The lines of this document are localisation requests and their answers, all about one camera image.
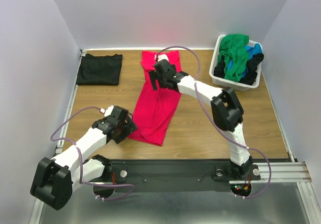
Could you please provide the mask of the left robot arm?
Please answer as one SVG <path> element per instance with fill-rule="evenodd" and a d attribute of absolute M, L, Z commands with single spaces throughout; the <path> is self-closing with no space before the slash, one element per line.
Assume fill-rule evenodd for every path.
<path fill-rule="evenodd" d="M 132 113 L 117 105 L 100 108 L 103 118 L 64 152 L 39 161 L 30 194 L 55 210 L 60 210 L 82 185 L 102 187 L 114 192 L 118 188 L 135 189 L 133 184 L 117 184 L 116 172 L 109 159 L 91 156 L 110 141 L 120 143 L 137 130 Z"/>

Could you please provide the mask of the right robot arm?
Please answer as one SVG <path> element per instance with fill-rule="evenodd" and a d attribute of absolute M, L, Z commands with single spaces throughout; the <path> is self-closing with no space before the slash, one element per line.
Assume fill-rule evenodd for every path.
<path fill-rule="evenodd" d="M 248 151 L 243 134 L 244 109 L 231 88 L 209 86 L 183 71 L 177 71 L 175 65 L 167 59 L 157 59 L 149 73 L 153 90 L 170 89 L 180 94 L 196 98 L 201 106 L 207 104 L 212 114 L 209 119 L 217 131 L 227 140 L 231 174 L 242 179 L 249 173 L 253 159 Z"/>

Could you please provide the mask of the pink t shirt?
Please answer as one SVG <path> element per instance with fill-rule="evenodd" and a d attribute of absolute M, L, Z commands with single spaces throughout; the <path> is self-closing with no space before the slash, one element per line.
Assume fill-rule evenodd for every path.
<path fill-rule="evenodd" d="M 181 94 L 169 89 L 154 91 L 148 72 L 153 70 L 156 52 L 142 51 L 141 66 L 145 83 L 133 112 L 133 122 L 137 126 L 129 138 L 162 146 L 170 121 L 175 114 Z"/>

